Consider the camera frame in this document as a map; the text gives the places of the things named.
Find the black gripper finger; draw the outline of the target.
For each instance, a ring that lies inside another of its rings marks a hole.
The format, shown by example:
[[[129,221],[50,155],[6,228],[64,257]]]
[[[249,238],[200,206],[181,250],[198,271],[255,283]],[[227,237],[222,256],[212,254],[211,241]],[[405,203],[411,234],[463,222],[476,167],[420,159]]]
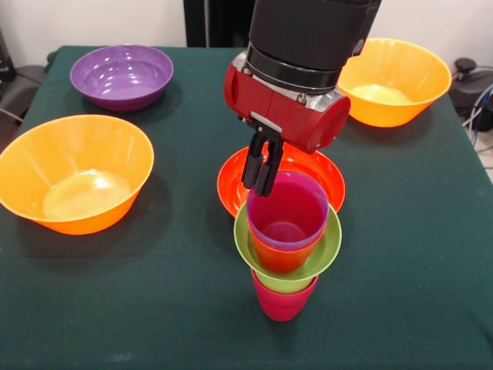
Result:
[[[262,158],[262,149],[268,142],[268,157]],[[255,133],[253,140],[253,158],[257,162],[257,178],[255,193],[259,197],[268,197],[273,189],[273,184],[283,156],[283,140],[279,134]]]
[[[258,127],[254,133],[248,148],[246,162],[243,168],[242,182],[247,189],[252,189],[260,172],[260,167],[263,164],[263,146],[267,141],[267,136]]]

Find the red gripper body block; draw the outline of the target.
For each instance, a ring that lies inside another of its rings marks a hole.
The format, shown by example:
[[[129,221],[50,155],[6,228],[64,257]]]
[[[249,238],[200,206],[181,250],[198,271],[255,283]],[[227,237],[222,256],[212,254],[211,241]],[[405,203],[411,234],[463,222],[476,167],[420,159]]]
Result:
[[[226,72],[223,93],[234,112],[249,122],[272,123],[285,142],[306,153],[328,146],[342,130],[350,110],[350,99],[341,94],[315,96],[313,105],[300,103],[234,65]]]

